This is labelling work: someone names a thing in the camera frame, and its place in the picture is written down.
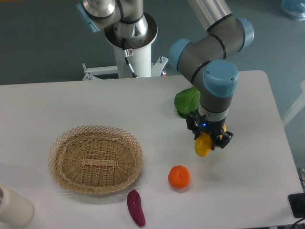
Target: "gray floor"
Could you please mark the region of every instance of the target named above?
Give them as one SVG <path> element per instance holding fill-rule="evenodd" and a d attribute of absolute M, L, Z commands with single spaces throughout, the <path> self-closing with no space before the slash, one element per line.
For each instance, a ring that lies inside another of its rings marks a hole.
<path fill-rule="evenodd" d="M 87 67 L 115 65 L 103 32 L 93 34 L 83 24 L 76 11 L 78 2 L 0 2 L 0 84 L 77 81 L 83 77 L 82 62 Z M 228 0 L 227 4 L 255 29 L 254 42 L 228 60 L 240 71 L 265 71 L 283 115 L 301 94 L 300 83 L 305 80 L 305 21 L 284 14 L 280 0 Z M 146 0 L 144 9 L 158 24 L 153 61 L 167 56 L 180 38 L 197 41 L 206 35 L 186 0 Z M 170 65 L 166 70 L 178 74 Z M 305 108 L 285 131 L 296 168 L 305 167 Z"/>

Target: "wicker basket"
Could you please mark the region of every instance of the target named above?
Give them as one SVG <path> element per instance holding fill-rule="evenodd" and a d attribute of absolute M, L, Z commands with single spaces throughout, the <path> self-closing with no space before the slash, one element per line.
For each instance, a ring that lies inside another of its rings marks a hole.
<path fill-rule="evenodd" d="M 130 185 L 142 167 L 137 140 L 122 129 L 82 126 L 64 133 L 51 148 L 50 173 L 65 189 L 106 194 Z"/>

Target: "orange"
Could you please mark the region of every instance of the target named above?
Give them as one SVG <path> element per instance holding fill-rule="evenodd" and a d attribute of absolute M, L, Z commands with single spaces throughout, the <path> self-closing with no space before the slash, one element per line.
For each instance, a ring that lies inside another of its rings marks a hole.
<path fill-rule="evenodd" d="M 175 188 L 184 188 L 189 185 L 191 174 L 186 167 L 174 166 L 169 175 L 168 181 Z"/>

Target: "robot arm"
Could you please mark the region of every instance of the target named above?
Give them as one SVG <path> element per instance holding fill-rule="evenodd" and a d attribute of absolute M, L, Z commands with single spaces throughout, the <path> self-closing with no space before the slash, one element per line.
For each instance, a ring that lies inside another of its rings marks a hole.
<path fill-rule="evenodd" d="M 188 129 L 196 141 L 208 135 L 210 149 L 224 148 L 233 137 L 224 122 L 238 83 L 237 68 L 225 59 L 248 46 L 254 30 L 246 19 L 236 20 L 224 0 L 189 3 L 209 35 L 195 43 L 177 41 L 170 49 L 169 60 L 201 93 L 198 113 L 186 119 Z M 134 51 L 130 58 L 134 72 L 140 77 L 151 75 L 150 45 L 157 35 L 157 25 L 143 12 L 143 0 L 82 0 L 77 7 L 93 31 L 105 30 L 114 46 L 119 76 L 129 72 L 127 57 L 121 58 L 128 48 Z"/>
<path fill-rule="evenodd" d="M 197 114 L 186 121 L 195 140 L 209 135 L 211 149 L 224 148 L 233 134 L 224 130 L 224 122 L 238 83 L 238 70 L 225 58 L 249 45 L 254 30 L 246 19 L 236 20 L 224 0 L 189 0 L 208 36 L 196 43 L 181 39 L 174 43 L 169 60 L 200 93 Z"/>

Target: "blue object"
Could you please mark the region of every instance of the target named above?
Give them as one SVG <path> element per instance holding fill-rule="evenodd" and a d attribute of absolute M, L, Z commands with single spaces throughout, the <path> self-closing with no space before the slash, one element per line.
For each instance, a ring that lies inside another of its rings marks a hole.
<path fill-rule="evenodd" d="M 247 47 L 249 44 L 251 44 L 251 42 L 253 41 L 254 29 L 251 22 L 249 22 L 246 18 L 239 18 L 238 20 L 242 23 L 244 27 L 244 45 L 242 47 L 243 49 Z"/>
<path fill-rule="evenodd" d="M 85 12 L 84 8 L 80 3 L 77 4 L 76 8 L 79 10 L 79 12 L 82 15 L 82 18 L 84 19 L 85 24 L 89 26 L 92 32 L 100 31 L 100 29 L 97 28 L 96 25 L 93 23 L 93 21 L 89 18 L 89 16 L 87 15 L 87 13 Z"/>
<path fill-rule="evenodd" d="M 203 73 L 203 83 L 206 89 L 220 98 L 227 98 L 234 94 L 237 80 L 237 67 L 225 60 L 208 63 Z"/>
<path fill-rule="evenodd" d="M 188 39 L 180 39 L 171 46 L 171 49 L 168 54 L 168 61 L 176 70 L 178 70 L 178 61 L 181 56 L 181 53 L 183 52 L 183 49 L 190 42 L 191 41 Z"/>
<path fill-rule="evenodd" d="M 305 20 L 305 0 L 283 0 L 282 8 L 291 18 Z"/>

